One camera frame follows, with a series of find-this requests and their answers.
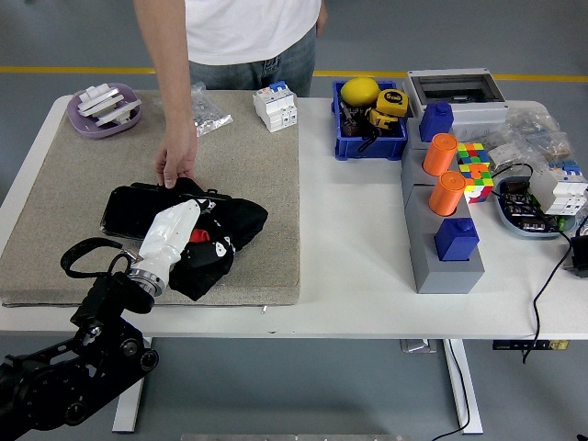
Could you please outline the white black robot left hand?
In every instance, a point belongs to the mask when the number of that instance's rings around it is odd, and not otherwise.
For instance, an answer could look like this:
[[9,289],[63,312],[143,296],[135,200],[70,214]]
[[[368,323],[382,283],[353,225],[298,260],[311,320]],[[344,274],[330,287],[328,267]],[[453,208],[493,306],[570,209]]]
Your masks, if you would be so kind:
[[140,259],[131,266],[130,275],[165,282],[173,265],[190,268],[216,263],[234,251],[228,236],[218,239],[197,227],[203,214],[209,215],[216,204],[206,199],[190,199],[158,213],[141,244]]

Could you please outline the person's right hand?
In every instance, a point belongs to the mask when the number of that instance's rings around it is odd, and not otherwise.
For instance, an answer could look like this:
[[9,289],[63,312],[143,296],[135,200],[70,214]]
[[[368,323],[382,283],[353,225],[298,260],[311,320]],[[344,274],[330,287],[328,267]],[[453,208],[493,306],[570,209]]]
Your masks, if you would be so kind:
[[173,188],[180,177],[194,180],[198,137],[194,126],[166,128],[153,159],[158,183]]

